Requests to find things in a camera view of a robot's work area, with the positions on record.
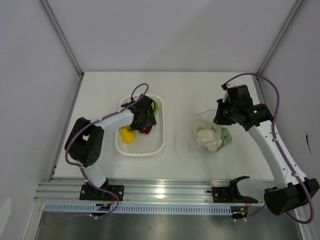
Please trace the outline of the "green apple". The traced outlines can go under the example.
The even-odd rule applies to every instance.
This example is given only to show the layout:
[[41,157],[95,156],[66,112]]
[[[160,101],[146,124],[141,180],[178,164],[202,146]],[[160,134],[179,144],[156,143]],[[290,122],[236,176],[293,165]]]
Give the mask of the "green apple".
[[152,102],[152,110],[153,110],[153,114],[156,114],[159,110],[158,103],[155,100]]

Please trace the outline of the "red apple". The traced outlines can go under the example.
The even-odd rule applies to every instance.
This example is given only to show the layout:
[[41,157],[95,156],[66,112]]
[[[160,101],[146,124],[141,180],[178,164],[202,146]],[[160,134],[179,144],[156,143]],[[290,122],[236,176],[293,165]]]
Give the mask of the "red apple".
[[141,134],[145,134],[145,135],[148,135],[150,133],[150,131],[152,130],[152,126],[147,126],[147,127],[143,127],[143,128],[139,128],[138,131],[141,133]]

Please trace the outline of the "clear zip top bag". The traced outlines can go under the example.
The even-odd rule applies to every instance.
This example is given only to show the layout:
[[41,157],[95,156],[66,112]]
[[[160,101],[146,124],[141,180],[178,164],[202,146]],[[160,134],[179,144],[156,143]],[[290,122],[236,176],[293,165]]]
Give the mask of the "clear zip top bag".
[[216,109],[193,115],[193,146],[201,151],[216,153],[226,147],[232,136],[229,130],[214,123]]

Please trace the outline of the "green lettuce head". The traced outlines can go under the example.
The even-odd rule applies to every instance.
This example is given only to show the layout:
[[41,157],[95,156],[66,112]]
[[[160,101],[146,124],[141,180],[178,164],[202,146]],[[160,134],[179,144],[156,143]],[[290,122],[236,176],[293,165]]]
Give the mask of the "green lettuce head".
[[218,152],[232,141],[227,128],[221,126],[201,126],[196,129],[196,147],[205,152]]

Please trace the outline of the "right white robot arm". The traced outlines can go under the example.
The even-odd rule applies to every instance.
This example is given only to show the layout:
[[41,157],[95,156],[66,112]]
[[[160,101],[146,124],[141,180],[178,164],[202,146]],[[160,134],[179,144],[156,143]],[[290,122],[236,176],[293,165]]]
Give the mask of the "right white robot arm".
[[275,118],[268,107],[254,104],[246,85],[223,84],[224,98],[218,99],[215,124],[241,125],[254,139],[262,152],[275,182],[265,189],[263,199],[276,216],[309,203],[320,189],[315,178],[308,178],[295,163],[275,126]]

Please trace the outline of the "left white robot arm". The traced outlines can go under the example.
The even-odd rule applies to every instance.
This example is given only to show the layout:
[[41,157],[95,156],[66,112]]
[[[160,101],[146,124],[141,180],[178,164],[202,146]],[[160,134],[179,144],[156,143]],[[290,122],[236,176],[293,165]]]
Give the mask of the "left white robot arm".
[[98,159],[101,155],[104,135],[118,129],[129,132],[144,130],[156,125],[155,111],[157,103],[150,97],[141,94],[137,99],[130,98],[116,112],[98,120],[80,117],[76,120],[65,143],[65,161],[80,168],[91,194],[97,200],[108,196],[108,179],[105,177]]

